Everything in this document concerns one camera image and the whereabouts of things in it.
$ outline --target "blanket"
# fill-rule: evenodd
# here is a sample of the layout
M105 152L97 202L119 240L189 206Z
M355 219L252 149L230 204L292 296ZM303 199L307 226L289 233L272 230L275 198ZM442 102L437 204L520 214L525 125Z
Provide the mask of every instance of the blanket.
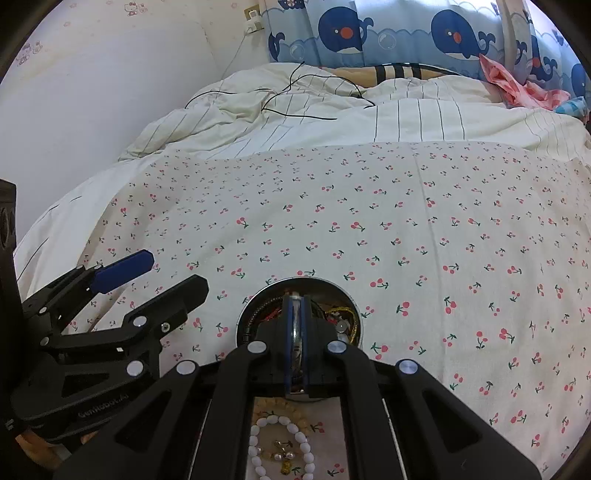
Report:
M591 416L590 193L580 160L492 142L210 160L170 146L112 198L79 259L106 265L145 248L153 270L97 297L69 332L120 325L198 273L209 297L163 339L161 366L205 364L235 347L260 288L325 278L359 306L370 358L421 363L549 478ZM317 470L343 465L347 478L335 411L334 401L308 407L323 425L310 441ZM276 477L280 466L267 467Z

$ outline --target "power plug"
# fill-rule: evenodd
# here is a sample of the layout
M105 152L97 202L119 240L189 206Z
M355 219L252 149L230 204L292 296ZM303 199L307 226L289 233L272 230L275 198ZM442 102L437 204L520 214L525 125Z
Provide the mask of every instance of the power plug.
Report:
M263 29L262 26L262 18L257 10L250 10L248 12L249 19L244 22L244 33L248 35L249 33L258 32L259 30Z

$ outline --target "silver bolt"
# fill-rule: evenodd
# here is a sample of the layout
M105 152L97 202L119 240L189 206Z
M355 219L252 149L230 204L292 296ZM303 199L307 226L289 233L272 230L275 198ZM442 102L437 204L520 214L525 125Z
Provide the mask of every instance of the silver bolt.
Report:
M267 344L260 340L255 340L248 344L248 351L250 353L263 353L265 350L267 350Z
M345 333L349 330L349 322L347 320L341 320L339 323L336 324L336 331L339 333Z
M343 353L345 350L347 350L347 344L341 342L340 340L333 340L326 346L326 348L331 353Z
M146 317L140 315L139 317L134 318L134 325L136 327L143 327L147 321L148 319Z
M413 375L413 374L417 373L417 371L418 371L418 365L417 365L416 362L413 362L412 360L402 360L398 364L398 369L403 374Z
M127 364L127 374L130 377L137 377L144 371L144 364L139 360L133 360Z
M192 374L197 366L191 360L184 360L177 365L177 372L181 375Z

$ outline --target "blue gripper pad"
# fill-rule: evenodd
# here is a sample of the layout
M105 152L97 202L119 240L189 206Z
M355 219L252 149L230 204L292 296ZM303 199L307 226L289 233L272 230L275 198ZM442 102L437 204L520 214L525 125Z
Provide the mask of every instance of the blue gripper pad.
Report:
M152 253L140 250L97 271L90 290L93 294L108 293L149 272L152 266L154 266Z

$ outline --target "whale print curtain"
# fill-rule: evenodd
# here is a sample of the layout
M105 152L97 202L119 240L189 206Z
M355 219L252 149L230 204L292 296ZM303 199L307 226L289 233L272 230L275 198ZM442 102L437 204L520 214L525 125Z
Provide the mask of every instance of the whale print curtain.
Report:
M520 83L591 100L568 42L529 0L260 0L272 61L324 67L398 62L485 80L480 55Z

